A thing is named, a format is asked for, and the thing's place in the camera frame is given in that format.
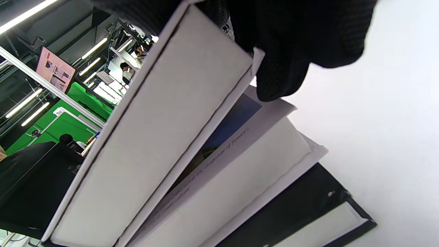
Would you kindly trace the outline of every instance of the black chair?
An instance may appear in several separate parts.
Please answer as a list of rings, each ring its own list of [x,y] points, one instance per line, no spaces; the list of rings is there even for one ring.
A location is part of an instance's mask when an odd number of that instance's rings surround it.
[[[83,157],[45,142],[0,162],[0,229],[41,239]]]

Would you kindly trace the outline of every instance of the stack of books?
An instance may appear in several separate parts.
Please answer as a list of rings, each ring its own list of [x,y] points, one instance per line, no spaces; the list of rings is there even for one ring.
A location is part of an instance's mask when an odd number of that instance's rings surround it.
[[[326,192],[330,186],[323,184],[313,199],[321,207],[306,212],[312,217],[285,217],[285,228],[271,227],[271,235],[254,231],[252,222],[264,224],[278,201],[289,202],[282,204],[291,211],[307,205],[296,181],[327,150],[294,128],[287,118],[293,105],[258,100],[249,84],[264,52],[245,53],[192,2],[181,2],[110,116],[45,232],[45,245],[285,246],[347,201],[339,196],[344,190]],[[288,191],[301,197],[291,201]],[[346,210],[332,219],[363,218]],[[327,237],[360,223],[340,221]],[[297,246],[316,246],[308,243]]]

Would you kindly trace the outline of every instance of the metal frame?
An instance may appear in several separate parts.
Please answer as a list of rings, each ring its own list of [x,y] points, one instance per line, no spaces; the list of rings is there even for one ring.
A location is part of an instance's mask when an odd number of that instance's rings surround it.
[[[86,116],[88,119],[92,120],[100,127],[104,127],[105,123],[102,120],[100,120],[95,115],[91,114],[76,101],[74,101],[69,96],[58,90],[54,85],[50,84],[43,77],[41,77],[32,69],[30,69],[26,64],[21,62],[18,58],[14,57],[11,53],[9,53],[1,46],[0,46],[0,55],[3,56],[5,59],[7,59],[9,62],[11,62],[13,65],[15,65],[17,68],[19,68],[21,71],[26,73],[32,79],[34,79],[37,83],[41,84],[43,87],[45,87],[47,90],[52,92],[54,95],[58,96],[60,99],[65,101],[67,104],[69,104],[71,107],[75,108],[77,111],[79,111],[81,114]]]

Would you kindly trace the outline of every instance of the white book cover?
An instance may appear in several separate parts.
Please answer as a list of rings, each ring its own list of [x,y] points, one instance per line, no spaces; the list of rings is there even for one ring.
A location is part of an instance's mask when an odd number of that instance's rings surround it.
[[[127,229],[136,229],[133,220],[139,211],[163,197],[157,191],[175,181],[242,95],[259,64],[199,9],[182,1],[110,116],[42,241],[111,247]]]
[[[129,246],[193,247],[214,234],[311,151],[285,117],[293,109],[280,99],[260,102],[249,87],[200,150],[201,163],[163,198]],[[251,112],[230,136],[234,118]]]
[[[302,136],[311,148],[311,152],[306,154],[296,165],[292,166],[285,175],[281,176],[274,184],[255,198],[249,205],[236,214],[235,217],[223,225],[199,247],[214,247],[219,244],[223,239],[233,233],[233,231],[238,229],[238,227],[244,222],[267,205],[272,199],[311,169],[328,153],[328,150],[325,147],[318,145],[304,135]]]

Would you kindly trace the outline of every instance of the white wall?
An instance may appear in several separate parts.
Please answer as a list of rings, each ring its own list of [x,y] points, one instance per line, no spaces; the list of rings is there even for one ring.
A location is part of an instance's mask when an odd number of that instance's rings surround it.
[[[381,0],[364,56],[287,97],[322,164],[378,222],[350,247],[439,243],[439,1]]]

